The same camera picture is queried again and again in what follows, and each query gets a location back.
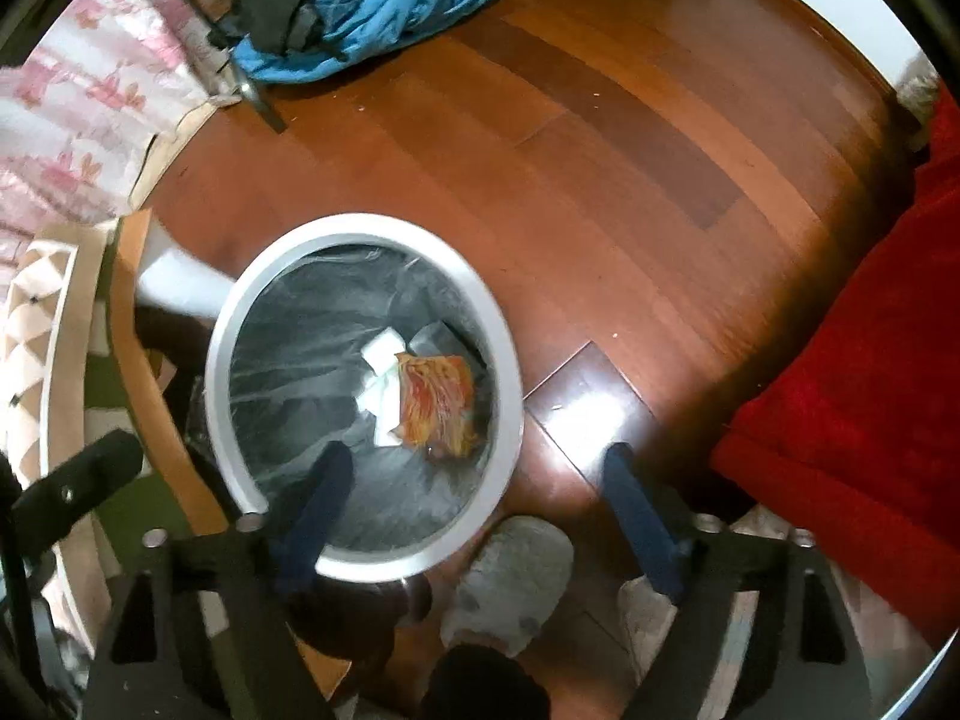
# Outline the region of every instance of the curtain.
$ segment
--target curtain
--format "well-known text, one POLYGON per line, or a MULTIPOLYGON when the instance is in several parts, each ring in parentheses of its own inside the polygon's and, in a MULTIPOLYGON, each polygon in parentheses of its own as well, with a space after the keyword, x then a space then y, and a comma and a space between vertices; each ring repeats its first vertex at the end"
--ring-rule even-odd
POLYGON ((226 60, 182 0, 75 0, 22 67, 0 69, 0 298, 43 225, 131 210, 152 139, 235 100, 226 60))

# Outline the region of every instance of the red cloth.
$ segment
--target red cloth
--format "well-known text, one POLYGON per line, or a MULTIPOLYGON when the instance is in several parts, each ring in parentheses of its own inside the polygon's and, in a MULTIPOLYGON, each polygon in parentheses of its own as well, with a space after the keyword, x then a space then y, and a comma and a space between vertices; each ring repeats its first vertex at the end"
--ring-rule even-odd
POLYGON ((960 624, 960 109, 946 90, 914 205, 712 464, 930 644, 960 624))

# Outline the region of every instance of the gray plastic liner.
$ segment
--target gray plastic liner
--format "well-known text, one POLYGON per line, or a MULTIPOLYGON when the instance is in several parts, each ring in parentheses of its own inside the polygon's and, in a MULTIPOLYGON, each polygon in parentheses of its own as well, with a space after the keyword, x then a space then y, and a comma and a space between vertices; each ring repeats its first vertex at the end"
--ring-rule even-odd
POLYGON ((376 447, 376 420, 354 397, 371 373, 361 349, 392 327, 409 343, 441 320, 486 359, 453 285, 418 257, 386 247, 335 247, 282 271, 251 306, 230 368, 230 412, 243 460, 268 502, 296 485, 330 440, 353 452, 356 485, 330 543, 376 552, 422 541, 456 517, 488 456, 487 376, 477 381, 481 437, 467 458, 376 447))

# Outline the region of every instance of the gray slipper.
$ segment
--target gray slipper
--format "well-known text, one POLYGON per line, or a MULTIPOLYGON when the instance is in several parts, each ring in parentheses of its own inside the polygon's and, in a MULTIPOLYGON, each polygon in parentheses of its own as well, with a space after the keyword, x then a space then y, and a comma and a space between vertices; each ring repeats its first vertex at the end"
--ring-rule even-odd
POLYGON ((559 528, 536 517, 504 520, 460 579, 440 623, 443 646, 472 632, 516 656, 557 608, 572 570, 573 544, 559 528))

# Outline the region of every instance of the black pants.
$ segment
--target black pants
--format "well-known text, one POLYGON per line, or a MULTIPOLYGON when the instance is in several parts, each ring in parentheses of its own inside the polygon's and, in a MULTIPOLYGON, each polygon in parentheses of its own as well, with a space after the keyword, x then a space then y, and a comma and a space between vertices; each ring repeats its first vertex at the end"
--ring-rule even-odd
POLYGON ((516 661, 461 644, 433 673, 419 720, 550 720, 550 697, 516 661))

